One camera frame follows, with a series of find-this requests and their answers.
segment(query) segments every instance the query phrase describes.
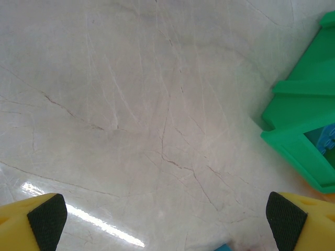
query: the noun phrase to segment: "green plastic structure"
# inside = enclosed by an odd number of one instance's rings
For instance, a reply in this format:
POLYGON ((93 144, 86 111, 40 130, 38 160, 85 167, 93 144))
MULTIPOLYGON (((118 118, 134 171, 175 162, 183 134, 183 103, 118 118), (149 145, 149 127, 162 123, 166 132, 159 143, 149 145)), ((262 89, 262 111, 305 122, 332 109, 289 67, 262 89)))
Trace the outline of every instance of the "green plastic structure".
POLYGON ((261 137, 286 158, 316 190, 335 192, 335 148, 324 155, 305 133, 335 123, 335 12, 287 80, 273 88, 262 117, 271 128, 261 137))

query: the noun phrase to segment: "black textured pad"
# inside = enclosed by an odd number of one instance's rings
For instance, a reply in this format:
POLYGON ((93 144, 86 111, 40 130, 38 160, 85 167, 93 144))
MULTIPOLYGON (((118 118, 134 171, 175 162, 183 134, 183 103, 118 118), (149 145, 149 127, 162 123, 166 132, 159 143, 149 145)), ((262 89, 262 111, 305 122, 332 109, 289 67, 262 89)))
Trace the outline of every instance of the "black textured pad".
POLYGON ((57 194, 28 213, 27 217, 41 251, 55 251, 66 217, 65 201, 57 194))
POLYGON ((279 251, 293 251, 307 219, 307 213, 276 192, 266 205, 266 218, 279 251))

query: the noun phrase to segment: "yellow plastic part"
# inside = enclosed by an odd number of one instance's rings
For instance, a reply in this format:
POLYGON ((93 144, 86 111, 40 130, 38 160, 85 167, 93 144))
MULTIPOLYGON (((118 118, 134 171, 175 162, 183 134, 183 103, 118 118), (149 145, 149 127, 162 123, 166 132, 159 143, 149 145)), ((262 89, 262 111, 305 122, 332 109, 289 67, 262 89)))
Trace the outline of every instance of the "yellow plastic part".
POLYGON ((294 251, 335 250, 335 204, 292 193, 280 193, 308 213, 294 251))
POLYGON ((0 207, 0 250, 40 251, 27 214, 56 193, 48 193, 0 207))

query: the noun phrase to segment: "green plastic object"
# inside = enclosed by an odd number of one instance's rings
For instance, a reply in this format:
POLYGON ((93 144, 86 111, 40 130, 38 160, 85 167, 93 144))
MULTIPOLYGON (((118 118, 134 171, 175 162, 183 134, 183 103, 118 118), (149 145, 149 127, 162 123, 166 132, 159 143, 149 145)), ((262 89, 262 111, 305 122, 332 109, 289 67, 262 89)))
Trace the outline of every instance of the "green plastic object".
POLYGON ((305 133, 335 123, 335 12, 327 13, 313 42, 287 80, 273 88, 261 137, 316 190, 335 192, 335 148, 322 155, 305 133))

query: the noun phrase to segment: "glossy floor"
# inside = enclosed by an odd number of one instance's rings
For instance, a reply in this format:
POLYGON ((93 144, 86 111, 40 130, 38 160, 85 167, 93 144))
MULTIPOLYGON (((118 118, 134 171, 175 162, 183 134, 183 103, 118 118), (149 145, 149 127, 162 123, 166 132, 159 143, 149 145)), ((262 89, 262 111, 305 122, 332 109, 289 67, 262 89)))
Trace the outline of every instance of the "glossy floor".
POLYGON ((65 196, 58 250, 276 250, 259 137, 333 0, 0 1, 0 203, 65 196))

